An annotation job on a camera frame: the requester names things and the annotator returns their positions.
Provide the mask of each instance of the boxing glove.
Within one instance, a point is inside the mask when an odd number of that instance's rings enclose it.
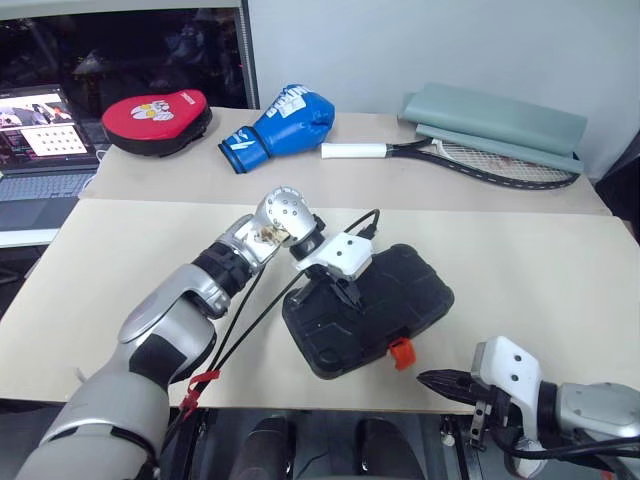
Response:
[[[335,117],[333,105],[302,85],[287,85],[253,127],[242,127],[218,145],[236,173],[246,173],[275,155],[320,145]]]

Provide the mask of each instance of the racket handle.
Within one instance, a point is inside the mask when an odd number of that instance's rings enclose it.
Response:
[[[387,156],[387,144],[323,143],[320,155],[322,158],[384,158]]]

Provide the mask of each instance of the robotic hand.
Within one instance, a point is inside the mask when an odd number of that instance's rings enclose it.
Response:
[[[178,268],[129,315],[111,359],[74,393],[18,479],[152,478],[169,420],[168,386],[206,360],[216,342],[209,319],[226,313],[280,246],[290,248],[298,270],[318,265],[350,281],[366,269],[370,240],[346,233],[325,240],[323,227],[299,192],[277,188]],[[350,255],[323,254],[347,241]]]
[[[471,445],[484,449],[488,428],[518,477],[532,478],[547,459],[557,458],[613,471],[620,479],[640,479],[637,390],[611,383],[558,387],[545,382],[538,361],[505,337],[478,344],[471,372],[431,370],[418,380],[451,400],[474,405]]]

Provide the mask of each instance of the white wall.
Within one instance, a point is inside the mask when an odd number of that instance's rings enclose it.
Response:
[[[249,0],[261,105],[291,82],[397,113],[427,82],[585,115],[602,176],[640,127],[638,0]]]

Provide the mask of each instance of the computer screen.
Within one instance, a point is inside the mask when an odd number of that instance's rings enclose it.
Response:
[[[0,170],[86,164],[94,156],[59,88],[0,91]]]

